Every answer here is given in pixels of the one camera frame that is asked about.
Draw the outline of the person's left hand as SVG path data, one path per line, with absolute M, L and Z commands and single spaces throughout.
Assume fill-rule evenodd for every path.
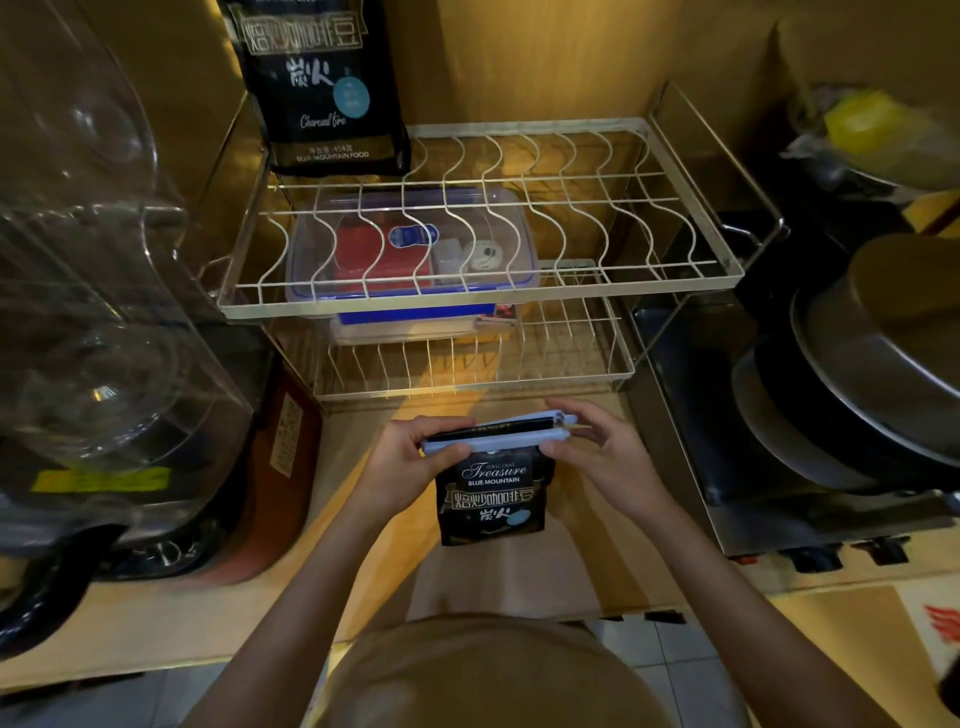
M 421 443 L 435 434 L 469 429 L 474 419 L 428 417 L 391 419 L 382 428 L 366 459 L 350 500 L 380 528 L 406 510 L 429 485 L 423 475 Z M 445 449 L 469 449 L 452 443 Z

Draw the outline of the person's right hand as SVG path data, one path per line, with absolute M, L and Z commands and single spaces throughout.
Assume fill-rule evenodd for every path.
M 646 529 L 654 517 L 674 504 L 639 433 L 623 418 L 579 398 L 548 396 L 547 407 L 578 417 L 571 437 L 591 439 L 581 448 L 596 448 L 595 467 L 574 467 L 617 511 Z

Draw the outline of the pale blue sealing clip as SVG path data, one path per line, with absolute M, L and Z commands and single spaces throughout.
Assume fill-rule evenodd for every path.
M 504 418 L 435 434 L 424 439 L 420 448 L 425 455 L 456 443 L 465 443 L 472 453 L 493 453 L 523 448 L 538 448 L 549 441 L 565 441 L 578 417 L 560 409 Z

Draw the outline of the small black coffee bag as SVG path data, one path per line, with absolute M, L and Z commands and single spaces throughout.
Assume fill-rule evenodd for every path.
M 473 452 L 451 487 L 436 487 L 440 543 L 452 548 L 544 530 L 555 468 L 534 446 Z

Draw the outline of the person's left forearm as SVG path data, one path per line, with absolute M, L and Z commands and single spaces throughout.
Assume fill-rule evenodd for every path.
M 358 571 L 408 506 L 356 489 L 180 728 L 300 728 Z

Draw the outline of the person's right forearm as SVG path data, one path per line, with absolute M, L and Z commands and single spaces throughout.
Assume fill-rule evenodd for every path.
M 663 489 L 617 508 L 654 545 L 762 728 L 900 728 Z

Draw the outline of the steel gas stove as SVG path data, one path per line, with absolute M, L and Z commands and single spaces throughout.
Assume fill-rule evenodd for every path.
M 846 494 L 786 467 L 748 428 L 731 383 L 757 325 L 731 305 L 689 306 L 690 297 L 644 296 L 632 306 L 639 359 L 628 401 L 671 493 L 729 560 L 841 544 L 843 569 L 848 552 L 876 566 L 850 544 L 910 535 L 909 563 L 895 564 L 907 566 L 920 561 L 921 533 L 960 527 L 959 494 Z

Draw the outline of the clear storage box blue clips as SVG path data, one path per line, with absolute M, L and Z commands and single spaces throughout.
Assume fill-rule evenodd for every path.
M 339 295 L 333 275 L 338 230 L 342 225 L 434 225 L 438 240 L 431 243 L 434 266 L 431 287 L 381 294 Z M 493 240 L 505 252 L 501 273 L 460 271 L 465 243 Z M 497 302 L 461 302 L 402 308 L 401 298 L 473 293 L 503 293 L 537 287 L 541 266 L 530 224 L 518 195 L 503 187 L 450 185 L 406 187 L 386 191 L 348 187 L 318 192 L 310 207 L 296 217 L 286 275 L 290 303 L 372 299 L 369 310 L 337 313 L 344 327 L 399 324 L 433 319 L 496 318 L 504 308 Z

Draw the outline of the brown appliance with label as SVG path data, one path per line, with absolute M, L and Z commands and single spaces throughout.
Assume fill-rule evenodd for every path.
M 172 535 L 114 549 L 94 580 L 208 588 L 266 572 L 306 525 L 322 426 L 313 395 L 274 358 L 246 447 L 221 491 Z

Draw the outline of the white round item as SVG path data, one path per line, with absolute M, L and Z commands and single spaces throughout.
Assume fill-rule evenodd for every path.
M 498 274 L 503 271 L 505 251 L 494 240 L 477 240 L 462 246 L 462 274 Z

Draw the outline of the person's beige shirt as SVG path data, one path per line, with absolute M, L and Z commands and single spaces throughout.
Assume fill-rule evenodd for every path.
M 309 728 L 672 728 L 654 692 L 583 626 L 472 615 L 357 637 Z

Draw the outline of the red box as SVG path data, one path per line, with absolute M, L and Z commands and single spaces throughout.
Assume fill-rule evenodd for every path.
M 338 229 L 333 280 L 339 295 L 381 294 L 434 285 L 434 224 L 343 224 Z

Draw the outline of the black pan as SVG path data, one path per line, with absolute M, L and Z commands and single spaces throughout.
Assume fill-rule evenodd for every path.
M 960 453 L 938 451 L 842 392 L 816 361 L 794 295 L 731 370 L 739 414 L 783 465 L 857 496 L 939 491 L 960 496 Z

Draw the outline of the black stove knob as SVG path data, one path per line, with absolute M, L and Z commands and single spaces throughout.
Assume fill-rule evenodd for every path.
M 839 556 L 841 547 L 841 543 L 826 543 L 786 548 L 776 553 L 788 559 L 797 573 L 820 575 L 838 572 L 844 568 Z
M 910 535 L 884 536 L 851 543 L 852 549 L 864 552 L 870 556 L 878 567 L 908 564 L 909 555 L 906 545 L 911 541 Z

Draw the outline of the black wok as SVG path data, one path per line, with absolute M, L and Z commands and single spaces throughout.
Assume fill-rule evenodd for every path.
M 914 232 L 893 203 L 836 197 L 798 160 L 774 153 L 748 160 L 748 172 L 775 213 L 728 159 L 716 154 L 684 163 L 716 213 L 721 236 L 746 264 L 730 291 L 691 295 L 687 304 L 694 309 L 732 306 L 764 324 L 789 310 L 796 296 L 836 281 L 868 242 Z

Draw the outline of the steel pot lid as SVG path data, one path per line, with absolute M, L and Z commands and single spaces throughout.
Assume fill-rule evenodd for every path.
M 799 293 L 793 320 L 813 372 L 858 423 L 960 466 L 960 238 L 876 237 L 833 282 Z

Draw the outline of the clear plastic water jug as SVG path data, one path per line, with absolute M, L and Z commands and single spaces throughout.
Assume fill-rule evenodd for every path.
M 178 528 L 251 407 L 171 270 L 186 210 L 77 0 L 0 0 L 0 553 Z

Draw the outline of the large black coffee bag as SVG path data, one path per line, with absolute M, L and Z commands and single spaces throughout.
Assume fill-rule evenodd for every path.
M 217 0 L 268 148 L 304 178 L 410 170 L 382 0 Z

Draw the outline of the white paper with red print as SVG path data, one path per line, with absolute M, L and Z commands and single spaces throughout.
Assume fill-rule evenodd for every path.
M 913 579 L 895 590 L 937 678 L 960 656 L 960 573 Z

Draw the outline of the black jug base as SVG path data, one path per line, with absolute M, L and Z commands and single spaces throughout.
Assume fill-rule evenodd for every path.
M 127 530 L 121 524 L 91 527 L 28 562 L 17 594 L 0 609 L 0 662 L 33 650 L 66 623 Z

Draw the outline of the plastic bag with yellow content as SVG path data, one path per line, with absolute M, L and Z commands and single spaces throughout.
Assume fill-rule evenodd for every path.
M 818 83 L 785 105 L 791 141 L 779 153 L 822 190 L 905 205 L 960 189 L 960 130 L 939 114 L 870 86 Z

